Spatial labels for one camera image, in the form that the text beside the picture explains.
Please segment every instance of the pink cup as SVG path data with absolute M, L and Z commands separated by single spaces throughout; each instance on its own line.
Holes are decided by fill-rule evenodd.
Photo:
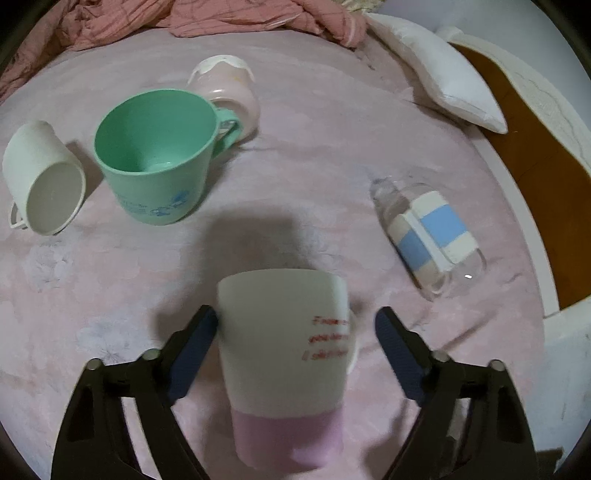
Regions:
M 225 278 L 217 295 L 238 457 L 283 473 L 327 465 L 343 449 L 343 394 L 356 353 L 345 281 L 258 270 Z
M 253 83 L 254 75 L 244 60 L 232 55 L 216 55 L 195 67 L 187 90 L 220 108 L 233 110 L 242 122 L 242 133 L 238 137 L 242 140 L 258 128 L 261 116 Z

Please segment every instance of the white cup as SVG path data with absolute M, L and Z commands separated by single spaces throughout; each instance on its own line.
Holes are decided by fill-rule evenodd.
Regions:
M 84 200 L 86 177 L 80 161 L 42 120 L 21 126 L 12 136 L 2 174 L 14 200 L 11 228 L 53 235 L 72 221 Z
M 239 458 L 278 472 L 329 463 L 343 448 L 356 352 L 345 281 L 317 270 L 258 270 L 224 278 L 217 299 Z

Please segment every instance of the green mug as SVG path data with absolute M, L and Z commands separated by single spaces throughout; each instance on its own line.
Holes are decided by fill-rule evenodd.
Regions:
M 228 129 L 219 138 L 220 129 Z M 185 90 L 152 90 L 113 108 L 95 135 L 95 156 L 133 218 L 167 225 L 197 205 L 210 160 L 242 131 L 231 110 Z

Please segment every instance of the pink bedsheet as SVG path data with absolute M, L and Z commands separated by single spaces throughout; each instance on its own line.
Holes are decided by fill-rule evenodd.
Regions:
M 252 67 L 261 130 L 212 165 L 199 210 L 165 227 L 132 220 L 92 166 L 101 117 L 141 90 L 182 87 L 193 67 L 220 53 Z M 0 421 L 47 480 L 70 393 L 85 362 L 135 359 L 215 304 L 221 278 L 269 267 L 342 275 L 361 320 L 361 350 L 345 397 L 345 451 L 302 480 L 381 480 L 417 409 L 407 401 L 372 328 L 391 305 L 432 348 L 485 365 L 504 360 L 525 395 L 543 350 L 540 297 L 503 194 L 460 129 L 400 96 L 355 55 L 293 31 L 174 38 L 149 30 L 54 61 L 0 106 L 0 153 L 23 122 L 45 119 L 85 162 L 90 195 L 62 233 L 8 227 L 0 181 Z M 430 303 L 382 232 L 370 178 L 414 176 L 439 188 L 464 218 L 489 269 L 466 297 Z M 174 407 L 213 480 L 275 480 L 234 453 L 217 347 Z M 158 478 L 137 419 L 128 417 L 145 473 Z
M 118 41 L 142 27 L 176 37 L 278 27 L 322 35 L 354 48 L 365 20 L 333 0 L 59 0 L 31 30 L 0 76 L 0 103 L 65 49 Z

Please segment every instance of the white pillow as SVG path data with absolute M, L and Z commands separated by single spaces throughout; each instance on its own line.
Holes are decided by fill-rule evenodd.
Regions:
M 460 52 L 409 20 L 380 14 L 365 17 L 375 34 L 417 72 L 436 104 L 473 124 L 507 133 L 491 89 Z

